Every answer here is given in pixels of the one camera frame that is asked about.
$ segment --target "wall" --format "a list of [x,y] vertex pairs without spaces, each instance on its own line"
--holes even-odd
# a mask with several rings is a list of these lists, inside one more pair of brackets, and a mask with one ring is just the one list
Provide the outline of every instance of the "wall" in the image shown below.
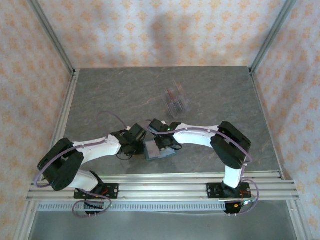
[[320,2],[294,6],[254,76],[277,151],[320,239]]
[[70,79],[25,0],[0,1],[0,231],[12,239]]
[[284,0],[40,0],[75,68],[250,66]]

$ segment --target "gray marble tabletop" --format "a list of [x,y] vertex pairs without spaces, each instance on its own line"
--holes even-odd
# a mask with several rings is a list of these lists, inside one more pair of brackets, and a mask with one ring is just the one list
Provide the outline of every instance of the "gray marble tabletop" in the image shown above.
[[[247,171],[278,171],[279,165],[254,85],[245,66],[230,67],[148,67],[81,69],[72,101],[65,137],[88,141],[123,129],[112,115],[118,114],[128,126],[147,119],[171,123],[163,101],[166,87],[180,82],[190,100],[191,111],[179,119],[188,125],[215,126],[228,121],[252,142],[253,158]],[[148,133],[146,139],[152,139]],[[217,173],[224,164],[213,149],[185,144],[167,158],[147,161],[145,155],[128,161],[102,157],[81,169],[99,175]]]

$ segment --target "orange patterned wallpaper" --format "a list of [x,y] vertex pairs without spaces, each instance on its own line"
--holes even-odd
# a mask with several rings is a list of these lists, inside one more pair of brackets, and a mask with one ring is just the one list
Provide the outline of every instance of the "orange patterned wallpaper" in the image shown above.
[[26,0],[0,1],[0,239],[10,240],[70,79]]
[[250,66],[285,0],[40,0],[75,68]]
[[299,0],[254,77],[284,167],[320,239],[320,1]]

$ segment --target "wallpaper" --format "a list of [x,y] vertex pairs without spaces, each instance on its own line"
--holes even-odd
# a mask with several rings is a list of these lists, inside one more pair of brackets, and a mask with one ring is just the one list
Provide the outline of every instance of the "wallpaper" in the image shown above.
[[285,0],[40,0],[75,68],[250,66]]
[[277,152],[320,239],[320,2],[298,0],[254,76]]
[[69,73],[26,0],[0,1],[0,239],[48,151]]

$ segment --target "metal vent grille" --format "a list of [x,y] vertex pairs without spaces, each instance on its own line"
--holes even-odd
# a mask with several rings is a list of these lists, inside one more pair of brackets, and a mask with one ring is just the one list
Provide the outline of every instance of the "metal vent grille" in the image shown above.
[[[70,201],[42,201],[38,211],[41,212],[70,212],[75,202]],[[103,207],[105,204],[93,204],[96,207]],[[75,211],[102,211],[79,203]],[[108,211],[114,212],[184,212],[184,211],[224,211],[226,210],[223,201],[208,202],[113,202]]]

